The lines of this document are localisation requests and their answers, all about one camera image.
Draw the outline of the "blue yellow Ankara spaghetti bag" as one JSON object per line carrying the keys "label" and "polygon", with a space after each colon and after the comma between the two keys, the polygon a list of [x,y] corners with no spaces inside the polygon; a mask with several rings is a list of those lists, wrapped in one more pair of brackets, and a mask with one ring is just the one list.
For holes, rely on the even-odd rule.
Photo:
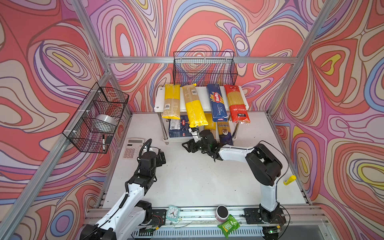
{"label": "blue yellow Ankara spaghetti bag", "polygon": [[219,139],[222,145],[233,145],[233,138],[228,122],[217,122]]}

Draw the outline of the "yellow Pastatime spaghetti bag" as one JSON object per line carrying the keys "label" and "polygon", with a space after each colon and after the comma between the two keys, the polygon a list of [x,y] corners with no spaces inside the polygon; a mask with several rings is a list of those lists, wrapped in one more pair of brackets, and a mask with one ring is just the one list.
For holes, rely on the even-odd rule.
{"label": "yellow Pastatime spaghetti bag", "polygon": [[208,125],[204,126],[204,128],[209,130],[213,134],[214,139],[216,139],[216,123],[213,121],[213,116],[211,113],[205,113],[205,117]]}

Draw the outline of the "blue Barilla pasta box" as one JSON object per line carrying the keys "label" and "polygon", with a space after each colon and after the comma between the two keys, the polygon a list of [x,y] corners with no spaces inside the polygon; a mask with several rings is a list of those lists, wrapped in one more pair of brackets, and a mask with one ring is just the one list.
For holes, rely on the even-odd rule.
{"label": "blue Barilla pasta box", "polygon": [[189,129],[190,125],[188,116],[181,116],[179,120],[171,119],[169,122],[170,138],[191,137],[192,134]]}

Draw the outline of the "yellow narrow spaghetti bag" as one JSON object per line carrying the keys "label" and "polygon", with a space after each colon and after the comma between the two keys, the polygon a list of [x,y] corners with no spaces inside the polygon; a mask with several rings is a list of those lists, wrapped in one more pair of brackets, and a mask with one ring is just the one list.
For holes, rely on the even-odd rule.
{"label": "yellow narrow spaghetti bag", "polygon": [[207,126],[208,121],[196,89],[196,84],[183,86],[182,89],[190,127]]}

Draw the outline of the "blue Barilla spaghetti box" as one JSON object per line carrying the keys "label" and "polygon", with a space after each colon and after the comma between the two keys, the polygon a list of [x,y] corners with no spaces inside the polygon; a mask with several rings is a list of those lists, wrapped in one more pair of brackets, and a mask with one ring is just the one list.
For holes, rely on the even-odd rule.
{"label": "blue Barilla spaghetti box", "polygon": [[218,84],[208,84],[207,91],[210,98],[213,121],[227,122],[228,115],[220,86]]}

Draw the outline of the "red spaghetti bag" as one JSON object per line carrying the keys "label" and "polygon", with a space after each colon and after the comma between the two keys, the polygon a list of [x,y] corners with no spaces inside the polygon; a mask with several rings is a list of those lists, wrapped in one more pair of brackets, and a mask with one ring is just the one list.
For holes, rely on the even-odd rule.
{"label": "red spaghetti bag", "polygon": [[249,118],[239,86],[224,85],[224,88],[227,94],[233,123],[250,124],[251,120]]}

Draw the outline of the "yellow clear spaghetti bag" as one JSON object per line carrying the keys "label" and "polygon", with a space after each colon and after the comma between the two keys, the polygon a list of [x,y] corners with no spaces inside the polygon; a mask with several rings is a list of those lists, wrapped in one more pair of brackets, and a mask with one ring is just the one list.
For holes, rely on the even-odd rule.
{"label": "yellow clear spaghetti bag", "polygon": [[165,102],[162,118],[180,120],[180,85],[165,85]]}

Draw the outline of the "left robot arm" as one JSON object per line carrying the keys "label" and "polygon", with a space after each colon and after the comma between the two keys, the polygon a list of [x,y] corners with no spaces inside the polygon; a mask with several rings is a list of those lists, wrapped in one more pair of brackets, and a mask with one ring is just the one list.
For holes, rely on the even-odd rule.
{"label": "left robot arm", "polygon": [[94,225],[85,225],[81,240],[127,240],[139,225],[148,224],[152,217],[152,204],[143,197],[157,181],[157,167],[166,163],[165,154],[149,148],[139,153],[138,167],[125,182],[125,192],[116,204]]}

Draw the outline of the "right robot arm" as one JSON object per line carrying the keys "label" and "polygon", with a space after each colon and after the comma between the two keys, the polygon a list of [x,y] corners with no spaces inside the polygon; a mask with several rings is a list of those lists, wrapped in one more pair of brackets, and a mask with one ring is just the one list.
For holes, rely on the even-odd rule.
{"label": "right robot arm", "polygon": [[236,161],[246,163],[254,177],[261,184],[261,201],[259,204],[259,219],[264,223],[272,223],[281,210],[277,200],[277,185],[281,176],[283,164],[262,143],[254,147],[234,147],[224,145],[215,140],[213,133],[203,130],[193,139],[182,143],[189,153],[198,151],[207,154],[214,161]]}

